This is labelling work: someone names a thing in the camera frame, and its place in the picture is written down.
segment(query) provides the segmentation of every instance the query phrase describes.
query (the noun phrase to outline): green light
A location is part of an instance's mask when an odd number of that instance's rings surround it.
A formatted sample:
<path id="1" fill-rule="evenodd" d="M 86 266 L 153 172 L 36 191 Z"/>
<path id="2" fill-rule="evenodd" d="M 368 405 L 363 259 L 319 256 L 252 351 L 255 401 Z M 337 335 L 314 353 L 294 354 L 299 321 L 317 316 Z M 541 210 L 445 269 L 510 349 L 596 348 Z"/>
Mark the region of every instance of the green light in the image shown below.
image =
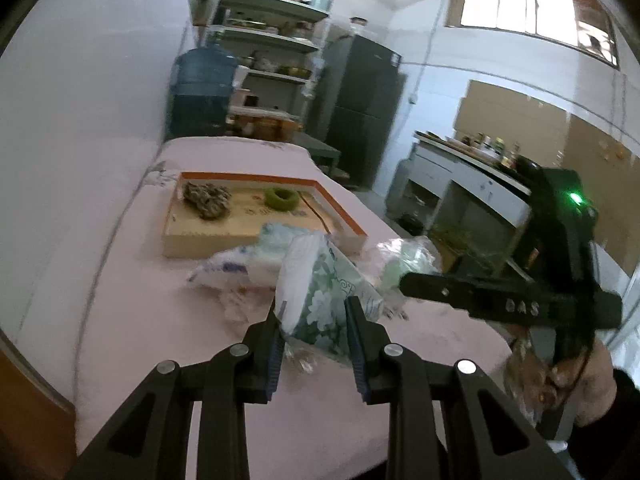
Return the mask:
<path id="1" fill-rule="evenodd" d="M 577 203 L 577 205 L 580 205 L 583 202 L 583 199 L 580 195 L 578 195 L 577 193 L 571 193 L 571 195 L 569 195 L 571 197 L 571 200 L 573 200 L 575 203 Z"/>

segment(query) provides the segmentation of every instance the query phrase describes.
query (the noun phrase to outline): green table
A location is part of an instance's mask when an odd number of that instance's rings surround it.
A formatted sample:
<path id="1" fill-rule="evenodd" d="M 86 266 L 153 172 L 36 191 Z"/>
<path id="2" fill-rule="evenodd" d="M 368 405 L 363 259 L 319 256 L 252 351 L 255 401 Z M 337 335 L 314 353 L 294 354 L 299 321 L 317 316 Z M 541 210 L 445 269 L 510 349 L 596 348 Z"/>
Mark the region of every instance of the green table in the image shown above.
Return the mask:
<path id="1" fill-rule="evenodd" d="M 332 174 L 333 170 L 338 167 L 340 150 L 332 148 L 321 140 L 315 139 L 306 133 L 297 132 L 293 135 L 292 143 L 300 146 L 301 148 L 305 148 L 316 164 L 318 163 L 318 158 L 328 159 L 330 162 L 329 176 Z"/>

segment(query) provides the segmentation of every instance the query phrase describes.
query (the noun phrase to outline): green tape roll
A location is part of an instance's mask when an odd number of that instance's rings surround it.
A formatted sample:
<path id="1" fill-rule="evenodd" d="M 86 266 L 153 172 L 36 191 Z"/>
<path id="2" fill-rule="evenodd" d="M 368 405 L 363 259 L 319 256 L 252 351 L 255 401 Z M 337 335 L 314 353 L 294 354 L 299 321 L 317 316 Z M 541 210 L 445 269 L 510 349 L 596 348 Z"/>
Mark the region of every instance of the green tape roll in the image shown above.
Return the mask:
<path id="1" fill-rule="evenodd" d="M 264 203 L 276 211 L 291 211 L 300 202 L 297 191 L 283 187 L 268 187 L 264 190 Z"/>

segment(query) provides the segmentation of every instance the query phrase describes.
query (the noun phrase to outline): hand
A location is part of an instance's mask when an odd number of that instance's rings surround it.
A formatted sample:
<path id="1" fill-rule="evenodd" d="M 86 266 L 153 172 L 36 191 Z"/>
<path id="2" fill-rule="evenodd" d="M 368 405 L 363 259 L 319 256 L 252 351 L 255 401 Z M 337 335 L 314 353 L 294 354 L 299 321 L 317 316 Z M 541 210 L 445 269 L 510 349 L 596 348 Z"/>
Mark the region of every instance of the hand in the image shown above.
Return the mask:
<path id="1" fill-rule="evenodd" d="M 507 364 L 505 384 L 519 403 L 520 409 L 532 422 L 537 422 L 545 410 L 560 406 L 571 394 L 577 401 L 575 423 L 586 426 L 607 413 L 616 398 L 611 355 L 606 346 L 595 338 L 589 361 L 575 385 L 586 357 L 586 351 L 576 359 L 559 362 L 549 368 L 531 349 L 523 327 L 508 327 L 518 335 L 512 357 Z"/>

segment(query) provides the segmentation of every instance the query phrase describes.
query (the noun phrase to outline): gray refrigerator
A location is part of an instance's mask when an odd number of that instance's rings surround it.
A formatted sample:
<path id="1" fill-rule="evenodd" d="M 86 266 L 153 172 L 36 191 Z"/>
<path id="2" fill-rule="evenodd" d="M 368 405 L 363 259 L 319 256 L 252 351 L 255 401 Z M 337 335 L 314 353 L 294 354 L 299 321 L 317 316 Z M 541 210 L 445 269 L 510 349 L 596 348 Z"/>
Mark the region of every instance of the gray refrigerator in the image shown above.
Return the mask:
<path id="1" fill-rule="evenodd" d="M 327 46 L 306 132 L 340 150 L 350 183 L 370 188 L 402 91 L 401 57 L 362 36 Z"/>

